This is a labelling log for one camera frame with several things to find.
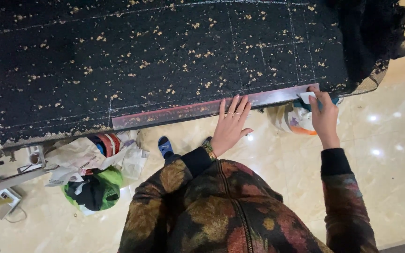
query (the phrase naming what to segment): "sleeve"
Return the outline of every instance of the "sleeve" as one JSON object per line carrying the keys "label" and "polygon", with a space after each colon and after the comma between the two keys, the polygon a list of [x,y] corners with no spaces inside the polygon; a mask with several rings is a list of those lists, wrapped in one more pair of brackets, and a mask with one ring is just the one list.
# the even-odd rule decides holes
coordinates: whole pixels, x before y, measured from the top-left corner
{"label": "sleeve", "polygon": [[327,246],[335,253],[379,253],[367,209],[343,149],[321,152]]}
{"label": "sleeve", "polygon": [[199,147],[161,168],[137,187],[129,205],[118,252],[165,252],[164,198],[200,175],[211,163],[207,152]]}

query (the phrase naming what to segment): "zipper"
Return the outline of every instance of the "zipper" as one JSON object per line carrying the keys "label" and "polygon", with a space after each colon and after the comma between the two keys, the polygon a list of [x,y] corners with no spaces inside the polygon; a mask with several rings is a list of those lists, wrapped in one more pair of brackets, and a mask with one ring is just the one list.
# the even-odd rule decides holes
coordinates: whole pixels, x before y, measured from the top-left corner
{"label": "zipper", "polygon": [[237,213],[240,215],[240,220],[242,221],[243,229],[245,230],[246,246],[247,246],[248,253],[254,253],[254,251],[252,250],[252,238],[251,238],[251,233],[249,232],[248,222],[246,221],[245,211],[243,210],[239,201],[230,196],[227,178],[224,175],[223,170],[221,168],[220,160],[217,160],[217,164],[218,164],[218,172],[220,173],[221,178],[223,180],[223,185],[225,187],[226,195],[228,196],[229,200],[231,200],[231,202],[235,205],[235,207],[237,209]]}

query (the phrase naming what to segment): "woman's left hand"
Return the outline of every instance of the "woman's left hand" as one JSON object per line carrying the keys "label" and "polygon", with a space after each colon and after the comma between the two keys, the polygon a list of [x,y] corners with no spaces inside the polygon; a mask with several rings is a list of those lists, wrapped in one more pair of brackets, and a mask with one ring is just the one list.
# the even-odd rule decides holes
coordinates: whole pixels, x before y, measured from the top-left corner
{"label": "woman's left hand", "polygon": [[243,136],[251,133],[250,128],[243,129],[243,126],[251,110],[251,102],[248,102],[248,96],[245,95],[240,102],[237,110],[235,107],[239,102],[239,95],[236,95],[229,107],[228,113],[225,114],[226,100],[223,99],[220,105],[220,117],[218,118],[217,128],[210,141],[213,152],[216,157],[221,156],[231,149]]}

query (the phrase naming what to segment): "foot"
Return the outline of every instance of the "foot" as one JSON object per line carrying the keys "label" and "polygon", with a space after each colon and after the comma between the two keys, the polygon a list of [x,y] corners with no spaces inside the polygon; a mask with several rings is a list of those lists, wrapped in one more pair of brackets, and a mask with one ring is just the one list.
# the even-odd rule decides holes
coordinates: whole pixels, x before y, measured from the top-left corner
{"label": "foot", "polygon": [[172,144],[166,136],[159,139],[158,146],[163,158],[166,159],[174,154]]}
{"label": "foot", "polygon": [[202,142],[201,146],[204,145],[206,142],[210,142],[211,140],[212,140],[212,136],[207,137],[207,138]]}

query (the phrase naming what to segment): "black cuff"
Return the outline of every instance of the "black cuff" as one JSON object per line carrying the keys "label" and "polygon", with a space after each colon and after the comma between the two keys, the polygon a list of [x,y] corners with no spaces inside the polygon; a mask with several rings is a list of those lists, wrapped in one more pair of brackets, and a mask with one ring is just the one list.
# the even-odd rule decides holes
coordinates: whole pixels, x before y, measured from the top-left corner
{"label": "black cuff", "polygon": [[321,175],[352,174],[345,151],[341,148],[321,152]]}
{"label": "black cuff", "polygon": [[200,175],[203,171],[208,169],[212,164],[209,154],[203,147],[199,147],[181,157],[184,164],[192,173],[193,178]]}

